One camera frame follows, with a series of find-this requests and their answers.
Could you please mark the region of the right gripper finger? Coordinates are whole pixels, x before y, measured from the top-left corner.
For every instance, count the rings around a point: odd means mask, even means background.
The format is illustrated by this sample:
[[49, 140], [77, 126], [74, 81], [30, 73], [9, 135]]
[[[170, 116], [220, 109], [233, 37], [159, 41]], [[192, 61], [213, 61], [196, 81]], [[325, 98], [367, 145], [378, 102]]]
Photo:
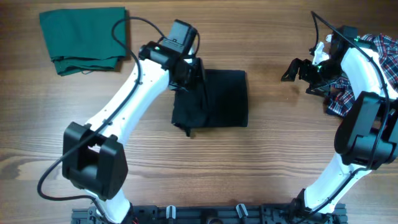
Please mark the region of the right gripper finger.
[[331, 93], [331, 85], [314, 85], [309, 84], [309, 87], [305, 90], [309, 95], [315, 96], [329, 96]]
[[302, 64], [302, 61], [299, 58], [295, 58], [291, 61], [287, 71], [282, 75], [282, 82], [294, 82], [295, 77], [299, 72], [299, 68]]

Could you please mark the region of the black t-shirt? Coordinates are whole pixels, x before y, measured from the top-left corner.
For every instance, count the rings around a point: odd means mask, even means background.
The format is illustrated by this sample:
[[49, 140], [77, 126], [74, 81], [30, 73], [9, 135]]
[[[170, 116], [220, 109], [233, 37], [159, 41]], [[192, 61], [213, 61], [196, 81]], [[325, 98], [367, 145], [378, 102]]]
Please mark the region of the black t-shirt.
[[206, 81], [175, 93], [171, 123], [191, 136], [193, 128], [248, 125], [248, 87], [244, 70], [205, 70]]

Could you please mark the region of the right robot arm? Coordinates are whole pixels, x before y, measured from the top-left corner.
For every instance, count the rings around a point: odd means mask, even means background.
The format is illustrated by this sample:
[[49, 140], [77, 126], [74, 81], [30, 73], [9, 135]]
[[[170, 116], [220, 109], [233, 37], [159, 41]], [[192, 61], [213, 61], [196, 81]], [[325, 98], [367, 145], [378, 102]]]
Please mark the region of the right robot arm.
[[290, 204], [289, 218], [299, 222], [331, 217], [359, 179], [397, 157], [397, 92], [382, 71], [376, 44], [360, 39], [350, 26], [333, 29], [329, 42], [328, 52], [316, 42], [310, 49], [313, 60], [292, 60], [281, 78], [304, 80], [307, 93], [325, 96], [347, 80], [354, 96], [336, 131], [332, 160]]

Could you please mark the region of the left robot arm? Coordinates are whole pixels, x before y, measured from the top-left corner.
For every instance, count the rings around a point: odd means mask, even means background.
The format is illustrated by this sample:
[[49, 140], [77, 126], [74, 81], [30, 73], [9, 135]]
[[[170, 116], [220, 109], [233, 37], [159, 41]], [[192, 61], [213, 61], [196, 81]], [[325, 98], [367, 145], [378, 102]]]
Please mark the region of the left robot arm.
[[72, 223], [135, 223], [122, 190], [128, 168], [124, 145], [150, 104], [166, 89], [188, 92], [201, 80], [193, 46], [199, 33], [175, 20], [167, 37], [143, 45], [129, 78], [108, 104], [84, 125], [63, 135], [62, 175], [84, 190], [93, 206], [72, 211]]

